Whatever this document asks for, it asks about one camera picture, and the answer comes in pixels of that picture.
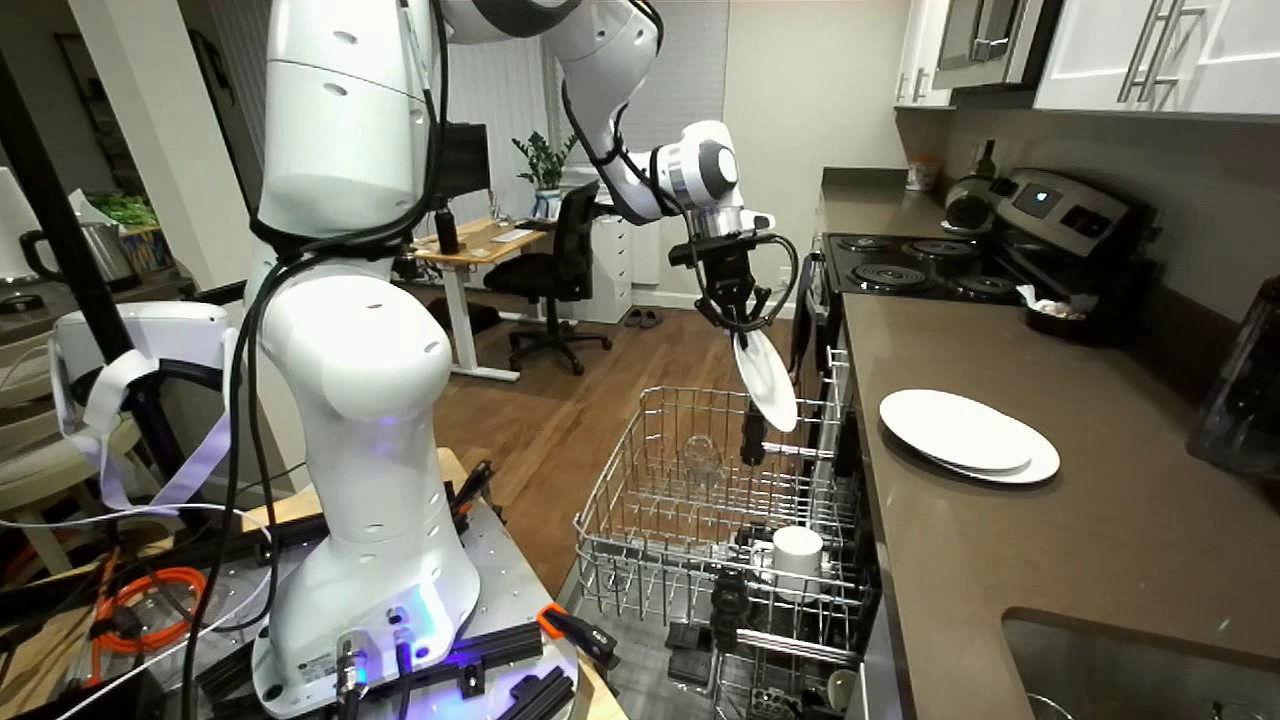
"white plate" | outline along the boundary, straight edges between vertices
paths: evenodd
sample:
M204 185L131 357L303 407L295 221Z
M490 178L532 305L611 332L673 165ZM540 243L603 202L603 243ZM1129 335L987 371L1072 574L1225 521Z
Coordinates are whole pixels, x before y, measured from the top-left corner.
M1020 432L1023 432L1023 446L1030 450L1030 461L1023 469L1012 469L1012 472L979 472L961 465L945 465L945 469L970 480L987 480L987 486L1048 486L1065 461L1056 458L1048 435L1040 435L1035 427L1020 425Z
M1016 472L1030 465L1023 425L951 391L903 389L881 402L881 419L915 453L974 472Z
M727 343L730 343L736 375L745 380L761 418L772 427L792 432L798 425L796 386L788 365L774 357L772 341L765 332L748 332L748 347L736 335L727 335Z

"cable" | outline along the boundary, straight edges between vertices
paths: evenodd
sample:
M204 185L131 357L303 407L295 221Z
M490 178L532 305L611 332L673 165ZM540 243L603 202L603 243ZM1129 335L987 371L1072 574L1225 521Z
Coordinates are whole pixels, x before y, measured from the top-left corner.
M98 682L98 655L147 655L186 635L190 614L168 595L171 590L186 590L186 595L201 595L207 579L201 570L168 565L96 599L91 618L98 632L91 635L91 682ZM117 614L131 614L147 595L168 595L168 609L175 609L181 621L168 621L159 627L118 627Z
M269 590L269 576L220 621L212 621L207 627L201 627L195 635L215 632L223 621L238 618L259 593ZM168 659L171 652L181 652L183 644L171 644L154 655L147 655L143 665L129 669L124 676L117 676L112 684L96 688L91 698L83 698L77 709L69 709L59 720L83 712L87 705L105 701L112 688L129 684L131 676L154 669L159 659Z
M251 305L247 305L247 313L245 313L245 319L238 319L238 335L237 335L237 347L231 347L231 386L226 386L226 391L231 391L231 402L226 402L226 412L231 412L231 446L226 446L226 495L223 495L223 524L220 524L220 546L215 546L215 553L212 553L212 565L207 565L207 593L201 595L201 605L195 605L195 614L190 614L190 632L186 632L186 644L183 644L183 688L181 688L181 717L190 717L190 684L195 684L195 644L201 644L201 635L204 632L195 632L201 623L204 623L204 614L207 614L207 599L212 599L212 590L215 590L215 576L220 576L220 565L223 565L223 553L226 553L226 538L231 538L231 513L237 513L237 486L238 486L238 450L245 450L245 440L238 440L238 365L247 365L245 359L245 351L251 351L257 357L257 330L259 330L259 319L264 319L264 313L269 313L269 305L273 305L273 298L295 276L295 273L303 273L303 269L312 269L317 260L295 260L295 266L277 266L269 276L264 276L264 283L259 283L259 292L251 298Z
M437 36L439 36L437 52L439 52L439 67L444 67L444 80L439 80L439 83L444 83L439 118L446 118L446 36L444 36L444 8L439 8L439 0L433 0L433 16L437 16ZM259 465L264 465L259 427L257 427L257 335L259 335L259 319L264 319L273 298L277 298L290 276L317 269L320 260L331 260L331 256L353 256L353 260L361 260L361 256L363 256L363 260L392 256L392 253L404 243L404 236L421 223L421 215L437 206L437 192L433 192L433 190L437 190L439 174L444 174L439 162L422 170L426 192L422 192L408 213L398 213L397 221L377 223L377 229L361 229L361 234L343 234L343 236L328 236L328 241L290 236L290 234L278 234L278 229L264 223L259 215L251 215L251 234L277 248L277 269L264 276L251 308L245 313L238 335L237 335L237 347L231 347L231 368L226 368L226 371L231 371L231 386L226 386L226 389L231 389L226 499L223 499L220 550L215 550L215 558L212 558L212 565L207 565L207 593L201 595L201 605L195 605L195 614L190 614L190 635L186 635L186 644L183 644L183 692L181 692L181 705L183 705L183 709L181 709L181 717L190 717L190 669L195 669L195 644L201 644L201 635L204 635L204 632L195 632L195 627L204 623L207 595L212 595L215 576L220 576L223 546L226 546L226 538L231 538L231 499L237 499L237 486L238 486L238 469L237 469L237 465L238 465L238 450L245 450L245 440L238 440L238 419L237 419L237 412L238 412L238 368L245 368L245 402L247 402L247 440L251 440L251 450L257 450L257 458L259 458ZM269 528L277 528L277 509L273 509L273 488L269 488L269 486L264 486L264 499L269 499ZM269 605L264 605L264 614L273 609L273 599L277 599L277 550L273 550L273 574L269 574Z

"wire dish rack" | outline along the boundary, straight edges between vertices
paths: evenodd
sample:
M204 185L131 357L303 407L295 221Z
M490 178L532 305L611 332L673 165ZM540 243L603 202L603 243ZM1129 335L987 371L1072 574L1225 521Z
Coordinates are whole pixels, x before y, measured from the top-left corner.
M575 515L579 605L617 623L727 623L730 635L717 635L717 648L856 659L876 576L858 565L858 486L830 472L844 391L827 397L798 402L798 427L757 446L745 391L638 391ZM822 538L819 574L772 570L772 528L782 524Z

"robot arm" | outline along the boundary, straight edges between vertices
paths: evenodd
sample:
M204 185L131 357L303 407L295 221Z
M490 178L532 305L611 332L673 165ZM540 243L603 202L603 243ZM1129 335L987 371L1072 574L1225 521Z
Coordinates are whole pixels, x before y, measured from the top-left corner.
M705 298L696 308L711 324L745 341L774 318L788 298L766 308L766 292L750 279L748 253L761 241L782 241L772 215L745 206L730 132L719 119L699 119L653 154L622 143L620 118L664 45L664 24L647 0L560 0L524 8L455 0L446 24L459 41L544 36L544 50L562 67L562 118L617 213L630 223L660 215L686 221L691 241L673 253L673 266L699 273Z
M782 298L765 308L748 253L782 241L772 215L745 206L727 129L699 119L653 154L622 143L620 118L664 45L647 0L413 0L408 13L397 0L277 0L257 213L277 253L336 253L340 241L377 248L426 213L422 60L444 36L437 8L459 45L540 36L562 67L562 118L617 213L630 223L685 215L686 243L673 266L696 269L696 308L739 341L774 318Z

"desk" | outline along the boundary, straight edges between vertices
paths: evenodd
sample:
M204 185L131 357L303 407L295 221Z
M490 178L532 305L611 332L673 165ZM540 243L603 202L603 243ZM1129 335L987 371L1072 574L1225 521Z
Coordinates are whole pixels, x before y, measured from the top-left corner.
M501 266L520 256L520 248L548 241L544 229L501 229L497 221L459 223L455 229L459 253L444 256L437 236L413 243L413 260L439 266L444 273L444 305L446 305L446 332L450 332L450 371L485 375L485 380L520 380L513 368L485 368L477 359L477 335L468 318L463 273L477 266Z

